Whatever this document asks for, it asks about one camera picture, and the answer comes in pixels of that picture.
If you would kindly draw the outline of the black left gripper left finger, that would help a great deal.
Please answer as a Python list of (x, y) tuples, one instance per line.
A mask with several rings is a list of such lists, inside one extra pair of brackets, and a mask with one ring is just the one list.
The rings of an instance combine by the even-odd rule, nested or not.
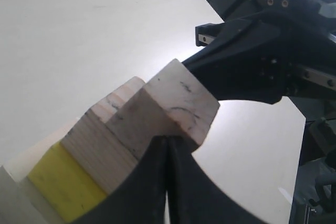
[(73, 223), (165, 223), (167, 148), (167, 137), (154, 137), (124, 182)]

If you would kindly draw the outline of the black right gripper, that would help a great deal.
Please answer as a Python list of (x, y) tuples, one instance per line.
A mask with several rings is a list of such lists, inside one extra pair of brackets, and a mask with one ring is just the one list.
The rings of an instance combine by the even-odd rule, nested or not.
[(335, 97), (335, 0), (271, 0), (262, 11), (195, 27), (183, 65), (219, 101)]

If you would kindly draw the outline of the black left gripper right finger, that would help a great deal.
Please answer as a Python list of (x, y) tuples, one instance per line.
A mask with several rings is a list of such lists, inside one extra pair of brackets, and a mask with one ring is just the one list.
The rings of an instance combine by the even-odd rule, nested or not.
[(264, 223), (213, 183), (181, 137), (169, 136), (167, 142), (170, 223)]

